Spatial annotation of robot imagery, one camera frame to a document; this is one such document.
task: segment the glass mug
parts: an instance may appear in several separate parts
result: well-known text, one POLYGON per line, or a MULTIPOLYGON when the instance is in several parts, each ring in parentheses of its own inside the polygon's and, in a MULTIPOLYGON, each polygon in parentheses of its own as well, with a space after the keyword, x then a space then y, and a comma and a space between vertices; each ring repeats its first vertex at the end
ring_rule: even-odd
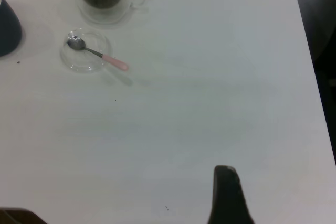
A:
POLYGON ((118 22, 130 9, 141 6, 145 0, 135 4, 133 0, 76 0, 84 17, 99 24, 118 22))

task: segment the dark blue bottle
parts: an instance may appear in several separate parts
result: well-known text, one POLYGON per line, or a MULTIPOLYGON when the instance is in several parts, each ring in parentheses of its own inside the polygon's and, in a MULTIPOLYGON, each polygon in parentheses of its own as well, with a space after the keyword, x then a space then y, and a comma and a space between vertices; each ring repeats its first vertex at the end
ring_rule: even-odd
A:
POLYGON ((0 0, 0 56, 12 52, 20 43, 20 21, 7 1, 0 0))

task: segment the glass saucer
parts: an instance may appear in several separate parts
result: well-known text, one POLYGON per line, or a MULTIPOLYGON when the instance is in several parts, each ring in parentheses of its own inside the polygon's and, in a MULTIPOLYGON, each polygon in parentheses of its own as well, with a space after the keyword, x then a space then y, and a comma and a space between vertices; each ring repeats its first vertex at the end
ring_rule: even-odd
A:
POLYGON ((102 54, 112 56, 111 46, 104 35, 101 33, 84 28, 69 32, 63 42, 61 49, 61 58, 65 65, 75 72, 93 72, 103 67, 104 61, 89 51, 76 51, 71 49, 67 41, 69 38, 77 36, 85 41, 86 47, 102 54))

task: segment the table surface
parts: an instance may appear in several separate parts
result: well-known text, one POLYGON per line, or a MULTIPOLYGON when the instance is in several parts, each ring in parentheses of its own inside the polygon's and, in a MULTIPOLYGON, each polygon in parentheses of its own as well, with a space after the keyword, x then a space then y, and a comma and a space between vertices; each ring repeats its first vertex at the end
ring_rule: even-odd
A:
POLYGON ((0 206, 50 224, 206 223, 213 169, 232 165, 256 223, 334 223, 297 0, 147 0, 113 27, 74 0, 7 1, 25 40, 0 59, 0 206), (64 66, 76 27, 100 30, 130 71, 64 66))

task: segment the metal spoon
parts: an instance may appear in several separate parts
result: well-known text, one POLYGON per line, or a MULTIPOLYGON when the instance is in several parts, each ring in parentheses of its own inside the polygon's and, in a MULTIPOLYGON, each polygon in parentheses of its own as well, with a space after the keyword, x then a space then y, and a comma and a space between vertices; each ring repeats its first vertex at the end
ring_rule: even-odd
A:
POLYGON ((86 50, 89 51, 97 56, 99 56, 101 59, 103 59, 104 61, 116 66, 117 68, 123 70, 123 71, 127 71, 128 70, 128 65, 125 62, 122 62, 120 60, 114 59, 108 55, 103 55, 97 51, 94 51, 90 48, 87 48, 85 45, 85 41, 82 40, 81 38, 77 37, 77 36, 73 36, 71 38, 68 39, 67 44, 69 45, 70 48, 72 48, 73 50, 86 50))

